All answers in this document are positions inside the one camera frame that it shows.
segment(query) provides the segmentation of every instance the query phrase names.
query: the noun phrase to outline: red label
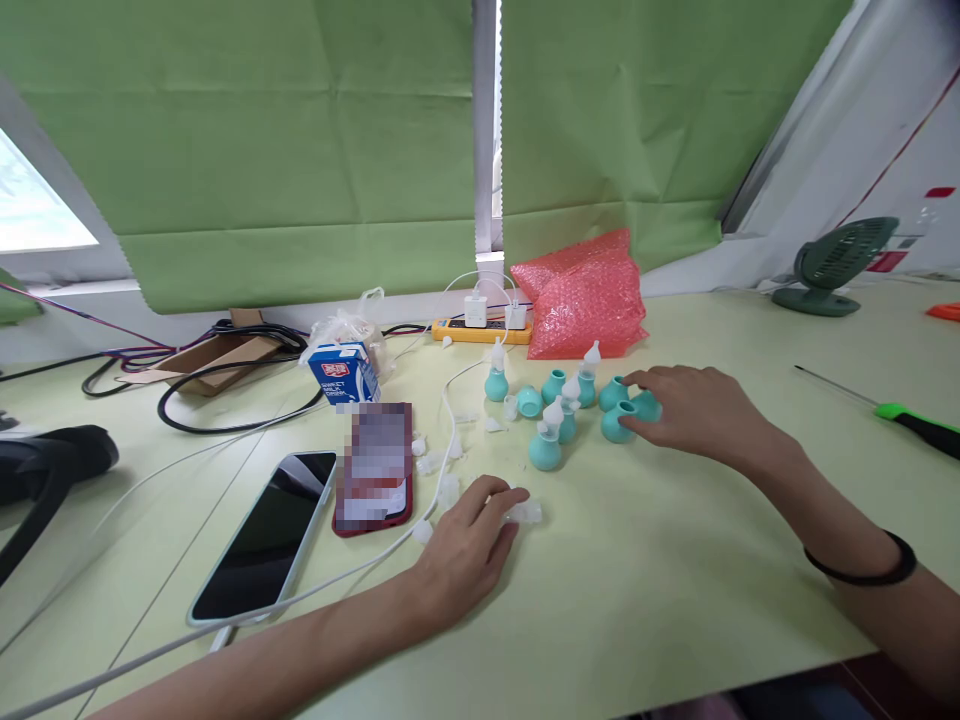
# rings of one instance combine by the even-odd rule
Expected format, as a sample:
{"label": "red label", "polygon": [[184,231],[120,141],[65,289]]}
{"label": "red label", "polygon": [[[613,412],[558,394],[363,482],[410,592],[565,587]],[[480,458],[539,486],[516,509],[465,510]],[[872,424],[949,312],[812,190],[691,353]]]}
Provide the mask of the red label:
{"label": "red label", "polygon": [[346,363],[321,363],[320,367],[327,377],[343,377],[350,374],[350,368]]}
{"label": "red label", "polygon": [[890,272],[906,256],[907,253],[903,250],[885,250],[878,253],[873,263],[867,266],[867,272]]}

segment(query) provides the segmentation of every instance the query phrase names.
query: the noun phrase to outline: fan base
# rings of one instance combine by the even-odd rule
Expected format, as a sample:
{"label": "fan base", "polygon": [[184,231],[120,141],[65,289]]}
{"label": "fan base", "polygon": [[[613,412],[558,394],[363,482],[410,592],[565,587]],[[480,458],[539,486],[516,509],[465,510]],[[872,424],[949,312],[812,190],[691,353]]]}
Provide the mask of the fan base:
{"label": "fan base", "polygon": [[824,317],[844,317],[860,309],[860,303],[842,295],[817,295],[819,293],[799,288],[780,288],[774,291],[772,299],[780,307]]}

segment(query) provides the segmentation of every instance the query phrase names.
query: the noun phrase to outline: hand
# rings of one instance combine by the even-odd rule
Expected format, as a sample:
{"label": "hand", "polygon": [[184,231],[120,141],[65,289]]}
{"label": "hand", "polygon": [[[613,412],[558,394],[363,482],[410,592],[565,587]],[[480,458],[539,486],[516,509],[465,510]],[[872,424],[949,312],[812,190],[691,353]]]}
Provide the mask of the hand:
{"label": "hand", "polygon": [[481,475],[443,514],[420,559],[408,571],[432,632],[456,625],[497,585],[517,536],[503,514],[529,499],[500,478]]}
{"label": "hand", "polygon": [[784,454],[802,454],[799,443],[767,420],[740,383],[716,368],[652,367],[623,379],[650,390],[663,405],[659,422],[623,416],[620,424],[654,445],[702,455],[743,471]]}

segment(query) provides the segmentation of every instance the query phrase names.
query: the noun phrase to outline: power strip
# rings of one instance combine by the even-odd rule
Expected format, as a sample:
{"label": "power strip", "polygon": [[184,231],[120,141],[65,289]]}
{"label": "power strip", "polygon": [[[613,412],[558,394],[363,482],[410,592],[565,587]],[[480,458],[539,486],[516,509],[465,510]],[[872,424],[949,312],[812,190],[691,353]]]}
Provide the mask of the power strip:
{"label": "power strip", "polygon": [[[503,320],[488,320],[486,327],[468,328],[462,319],[445,318],[434,321],[431,333],[434,340],[450,337],[454,342],[485,342],[493,345],[496,338],[503,340],[504,328]],[[507,345],[529,345],[532,336],[533,325],[527,323],[523,330],[508,330],[507,339],[504,342]]]}

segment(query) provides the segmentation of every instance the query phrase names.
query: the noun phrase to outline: screwdriver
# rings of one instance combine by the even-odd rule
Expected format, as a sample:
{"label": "screwdriver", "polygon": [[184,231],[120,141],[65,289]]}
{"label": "screwdriver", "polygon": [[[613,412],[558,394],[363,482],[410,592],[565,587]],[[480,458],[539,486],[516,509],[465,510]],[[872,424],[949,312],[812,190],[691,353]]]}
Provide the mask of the screwdriver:
{"label": "screwdriver", "polygon": [[903,425],[930,447],[936,448],[940,452],[960,460],[960,428],[925,418],[899,403],[878,403],[876,400],[871,400],[858,392],[854,392],[850,388],[835,383],[833,380],[828,380],[823,377],[823,375],[817,375],[817,373],[802,368],[799,365],[794,365],[794,367],[801,372],[807,373],[807,375],[813,375],[813,377],[822,380],[828,385],[832,385],[838,390],[842,390],[857,400],[873,406],[873,414],[877,417],[884,420],[891,420],[898,425]]}

